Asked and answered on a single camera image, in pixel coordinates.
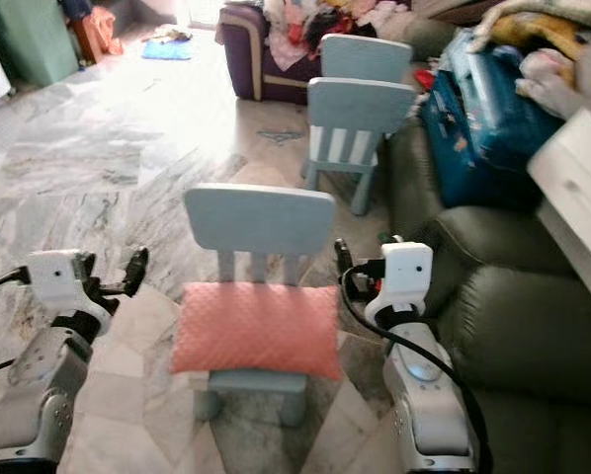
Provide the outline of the small red item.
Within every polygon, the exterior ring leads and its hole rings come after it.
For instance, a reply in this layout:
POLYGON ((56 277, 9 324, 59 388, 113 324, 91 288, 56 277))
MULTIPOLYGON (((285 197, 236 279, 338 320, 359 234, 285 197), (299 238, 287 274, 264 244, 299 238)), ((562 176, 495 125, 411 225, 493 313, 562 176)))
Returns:
POLYGON ((410 72, 414 82, 417 83, 423 91, 430 91, 435 85, 436 73, 428 67, 414 67, 413 71, 410 72))

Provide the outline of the purple sofa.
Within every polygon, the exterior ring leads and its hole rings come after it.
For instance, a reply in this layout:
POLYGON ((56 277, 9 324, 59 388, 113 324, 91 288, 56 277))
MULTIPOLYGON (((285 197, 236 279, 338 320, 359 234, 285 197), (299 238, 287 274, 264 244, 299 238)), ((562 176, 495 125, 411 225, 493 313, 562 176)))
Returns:
POLYGON ((321 60, 304 55, 290 68, 279 67, 268 40, 285 31, 269 22, 260 0, 229 0, 220 6, 215 40, 226 51, 237 98, 307 103, 308 81, 321 76, 321 60))

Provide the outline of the green leather three-seat sofa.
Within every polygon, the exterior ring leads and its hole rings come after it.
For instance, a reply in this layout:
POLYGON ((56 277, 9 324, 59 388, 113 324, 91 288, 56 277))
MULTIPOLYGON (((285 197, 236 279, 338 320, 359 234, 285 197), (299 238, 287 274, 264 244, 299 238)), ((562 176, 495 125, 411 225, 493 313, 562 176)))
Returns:
POLYGON ((480 267, 434 328, 485 417, 494 474, 591 474, 591 297, 579 281, 480 267))

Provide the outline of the green leather small sofa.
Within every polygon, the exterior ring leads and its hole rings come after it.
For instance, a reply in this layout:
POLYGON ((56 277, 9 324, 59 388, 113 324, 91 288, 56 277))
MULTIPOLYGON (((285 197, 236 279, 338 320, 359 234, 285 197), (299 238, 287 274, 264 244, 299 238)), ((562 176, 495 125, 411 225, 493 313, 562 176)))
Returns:
POLYGON ((531 211, 447 207, 440 199, 434 154, 425 125, 406 118, 384 141, 379 157, 391 233, 434 249, 431 296, 458 288, 476 268, 580 279, 531 211))

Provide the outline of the pink dotted pillow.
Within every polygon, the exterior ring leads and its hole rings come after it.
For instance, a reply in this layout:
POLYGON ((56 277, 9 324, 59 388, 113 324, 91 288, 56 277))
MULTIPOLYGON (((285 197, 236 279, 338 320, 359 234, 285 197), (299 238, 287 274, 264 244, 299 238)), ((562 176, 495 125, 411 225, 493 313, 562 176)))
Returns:
POLYGON ((340 289, 188 281, 169 369, 267 369, 342 378, 340 289))

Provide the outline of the light blue children's chair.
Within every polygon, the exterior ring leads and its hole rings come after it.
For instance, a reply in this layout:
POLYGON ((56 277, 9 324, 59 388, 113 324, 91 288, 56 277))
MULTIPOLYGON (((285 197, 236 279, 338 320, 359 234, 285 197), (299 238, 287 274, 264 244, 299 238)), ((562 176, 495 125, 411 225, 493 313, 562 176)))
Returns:
POLYGON ((402 83, 412 46, 399 41, 326 35, 321 44, 321 76, 402 83))
POLYGON ((317 190, 321 172, 359 175, 351 208, 355 215, 365 215, 379 162, 379 143, 399 130, 414 101, 416 90, 404 83, 336 77, 310 80, 305 188, 317 190))
MULTIPOLYGON (((237 184, 200 184, 183 195, 198 247, 215 253, 214 281, 299 285, 301 272, 327 247, 335 216, 328 193, 237 184)), ((296 428, 307 412, 313 375, 267 369, 205 371, 195 416, 217 417, 229 392, 278 396, 279 424, 296 428)))

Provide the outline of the blue floor mat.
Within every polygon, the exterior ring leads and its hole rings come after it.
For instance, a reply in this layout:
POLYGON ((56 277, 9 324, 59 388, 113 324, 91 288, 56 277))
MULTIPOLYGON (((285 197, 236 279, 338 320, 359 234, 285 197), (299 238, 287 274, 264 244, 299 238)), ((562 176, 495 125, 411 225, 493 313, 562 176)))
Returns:
POLYGON ((152 60, 188 60, 195 36, 183 29, 161 29, 143 38, 141 57, 152 60))

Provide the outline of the blue hard-shell suitcase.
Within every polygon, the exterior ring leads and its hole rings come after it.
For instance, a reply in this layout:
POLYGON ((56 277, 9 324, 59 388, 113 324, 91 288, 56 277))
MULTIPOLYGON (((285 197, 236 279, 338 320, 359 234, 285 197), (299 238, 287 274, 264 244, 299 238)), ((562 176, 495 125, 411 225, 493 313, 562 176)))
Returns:
POLYGON ((562 121, 517 94, 520 49, 468 51, 473 38, 471 29, 459 29, 446 45, 419 110, 441 202, 529 211, 543 197, 529 162, 562 121))

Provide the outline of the pale pink white cloth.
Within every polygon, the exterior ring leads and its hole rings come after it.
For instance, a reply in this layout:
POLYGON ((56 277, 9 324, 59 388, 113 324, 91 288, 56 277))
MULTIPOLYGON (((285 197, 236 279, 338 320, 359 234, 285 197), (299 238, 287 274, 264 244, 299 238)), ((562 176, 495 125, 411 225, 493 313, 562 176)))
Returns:
POLYGON ((541 48, 527 54, 516 92, 554 117, 568 120, 577 112, 591 113, 591 43, 570 60, 561 51, 541 48))

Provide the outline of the green cabinet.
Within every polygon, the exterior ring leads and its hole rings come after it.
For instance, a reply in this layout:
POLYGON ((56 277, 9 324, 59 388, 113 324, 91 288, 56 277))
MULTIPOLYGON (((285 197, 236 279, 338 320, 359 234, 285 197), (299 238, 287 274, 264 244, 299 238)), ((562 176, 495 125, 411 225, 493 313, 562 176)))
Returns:
POLYGON ((78 71, 57 0, 0 0, 0 59, 17 80, 38 87, 78 71))

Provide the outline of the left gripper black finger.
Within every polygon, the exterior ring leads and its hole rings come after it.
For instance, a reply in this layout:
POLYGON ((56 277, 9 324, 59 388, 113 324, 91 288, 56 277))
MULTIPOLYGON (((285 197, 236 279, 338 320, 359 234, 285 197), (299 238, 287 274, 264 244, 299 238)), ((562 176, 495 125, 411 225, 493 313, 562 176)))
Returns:
POLYGON ((129 256, 124 275, 124 295, 133 297, 140 289, 149 267, 149 248, 134 248, 129 256))

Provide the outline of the white box appliance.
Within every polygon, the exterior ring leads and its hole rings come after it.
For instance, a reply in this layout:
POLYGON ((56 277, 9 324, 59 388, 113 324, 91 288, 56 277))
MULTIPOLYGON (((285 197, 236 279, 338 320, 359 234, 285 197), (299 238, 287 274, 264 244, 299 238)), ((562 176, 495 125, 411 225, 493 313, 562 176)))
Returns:
POLYGON ((537 217, 591 293, 591 112, 580 109, 541 146, 529 173, 537 217))

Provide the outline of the pile of mixed clothes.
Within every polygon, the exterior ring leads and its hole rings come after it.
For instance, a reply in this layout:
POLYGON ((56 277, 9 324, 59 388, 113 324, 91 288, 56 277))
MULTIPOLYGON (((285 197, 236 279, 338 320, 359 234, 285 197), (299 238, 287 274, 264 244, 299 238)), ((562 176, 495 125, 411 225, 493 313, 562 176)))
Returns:
POLYGON ((404 40, 418 19, 408 0, 263 0, 267 46, 282 69, 315 59, 326 35, 404 40))

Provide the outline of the yellow blanket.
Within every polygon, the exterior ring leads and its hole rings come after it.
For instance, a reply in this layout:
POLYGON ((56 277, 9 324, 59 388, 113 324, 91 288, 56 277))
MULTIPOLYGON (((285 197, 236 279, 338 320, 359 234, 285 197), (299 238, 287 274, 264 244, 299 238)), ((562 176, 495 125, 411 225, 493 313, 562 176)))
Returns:
POLYGON ((545 40, 566 57, 577 59, 591 35, 591 0, 504 0, 482 14, 472 29, 467 51, 490 43, 514 46, 545 40))

